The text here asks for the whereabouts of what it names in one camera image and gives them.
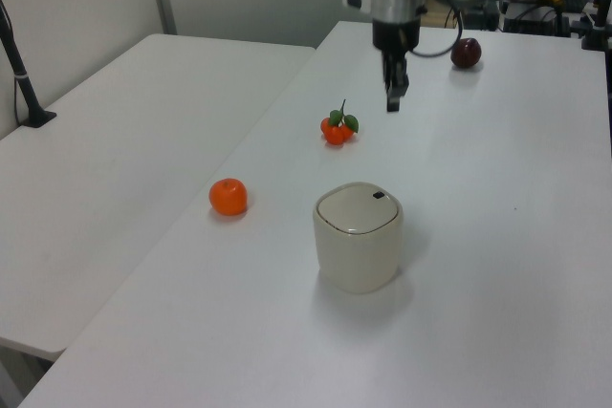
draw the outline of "apple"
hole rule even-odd
[[[450,52],[450,60],[460,69],[469,69],[480,60],[482,49],[475,38],[462,38]]]

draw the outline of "tabletop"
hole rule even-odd
[[[607,406],[603,55],[469,34],[481,64],[409,56],[387,114],[370,26],[339,23],[23,408]],[[420,48],[452,38],[422,29]],[[344,98],[361,129],[332,147],[318,126]],[[224,177],[246,214],[209,208]],[[312,221],[355,181],[404,207],[401,270],[365,295],[319,275]]]
[[[0,345],[55,360],[313,52],[151,35],[0,141]]]

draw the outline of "black cable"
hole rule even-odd
[[[7,18],[7,23],[9,23],[9,31],[11,32],[11,37],[14,39],[14,34],[12,31],[12,22],[11,17],[9,16],[9,12],[7,8],[4,6],[4,2],[0,0],[0,12]],[[21,122],[19,121],[19,116],[17,115],[17,77],[14,76],[12,78],[13,85],[13,98],[12,98],[12,110],[15,114],[15,123],[17,123],[17,127],[21,126]]]
[[[17,127],[21,126],[21,121],[19,121],[19,116],[17,115],[17,77],[12,79],[13,81],[13,99],[12,99],[12,110],[15,113],[15,123],[17,123]]]
[[[523,16],[525,16],[526,14],[531,13],[534,10],[539,9],[540,7],[547,7],[546,5],[534,5],[532,7],[529,7],[528,9],[526,9],[524,12],[522,12],[521,14],[519,14],[516,18],[513,18],[514,21],[519,21],[521,19],[523,19]]]
[[[463,20],[461,19],[461,12],[454,5],[454,2],[452,2],[452,0],[446,0],[446,1],[450,5],[450,9],[452,11],[454,11],[455,17],[457,18],[457,26],[458,26],[458,28],[457,28],[457,37],[455,38],[455,41],[452,42],[452,45],[450,45],[448,48],[442,50],[439,53],[427,54],[427,53],[419,53],[419,52],[416,52],[414,50],[411,50],[410,52],[412,54],[414,54],[415,56],[419,56],[419,57],[438,57],[438,56],[442,56],[442,55],[450,52],[453,48],[455,48],[455,46],[459,43],[459,40],[461,40],[461,34],[463,33]]]
[[[447,14],[447,19],[446,19],[446,21],[444,22],[444,29],[446,29],[446,28],[447,28],[448,19],[450,18],[450,14],[451,14],[451,13],[452,13],[452,9],[450,9],[450,10],[448,11],[448,14]]]
[[[7,8],[4,6],[4,2],[2,2],[2,0],[0,0],[0,9],[2,10],[2,14],[4,14],[4,17],[7,18],[7,22],[9,23],[9,30],[11,31],[11,36],[14,36],[12,34],[11,17],[9,16],[9,12],[7,11]]]
[[[546,16],[548,16],[549,14],[551,14],[551,13],[553,13],[555,11],[556,11],[555,9],[551,9],[551,10],[546,11],[546,13],[544,13],[544,16],[542,16],[542,19],[539,20],[539,22],[543,23],[544,19],[546,19]]]

